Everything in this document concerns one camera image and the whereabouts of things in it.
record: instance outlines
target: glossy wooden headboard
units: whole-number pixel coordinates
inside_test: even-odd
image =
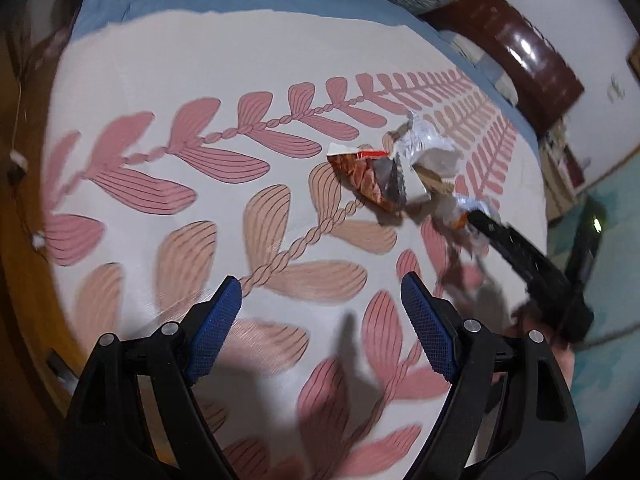
[[[518,91],[518,109],[539,138],[584,92],[558,51],[505,0],[457,0],[420,18],[466,36],[505,69]]]

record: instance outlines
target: plastic packaging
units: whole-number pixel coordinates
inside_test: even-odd
[[[462,235],[462,246],[469,249],[473,254],[481,255],[486,253],[489,240],[466,221],[467,213],[477,209],[496,222],[500,222],[498,211],[488,202],[459,193],[442,195],[438,201],[434,216],[439,219],[445,227],[453,229],[457,234]]]
[[[394,153],[405,156],[412,166],[435,172],[440,178],[460,173],[462,152],[450,139],[441,136],[429,121],[409,111],[409,128],[396,140]]]

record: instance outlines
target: blue blanket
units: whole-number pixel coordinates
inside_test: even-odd
[[[498,94],[492,83],[446,44],[433,27],[386,0],[84,0],[71,40],[78,40],[109,23],[124,23],[153,12],[170,9],[194,12],[273,9],[332,18],[367,20],[383,25],[405,25],[460,67],[504,112],[538,157],[538,143],[532,127],[516,108]]]

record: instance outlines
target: wall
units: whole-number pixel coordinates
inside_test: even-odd
[[[640,84],[626,64],[638,33],[617,0],[507,0],[560,52],[585,87],[568,116],[570,145],[587,184],[640,144]],[[624,100],[611,103],[615,75]]]
[[[639,179],[640,156],[635,156],[589,191],[607,213],[584,292],[595,319],[586,339],[589,348],[576,353],[571,391],[589,468],[607,452],[640,401]],[[573,245],[581,209],[575,207],[549,230],[548,254],[560,268]],[[608,340],[611,335],[619,337]]]

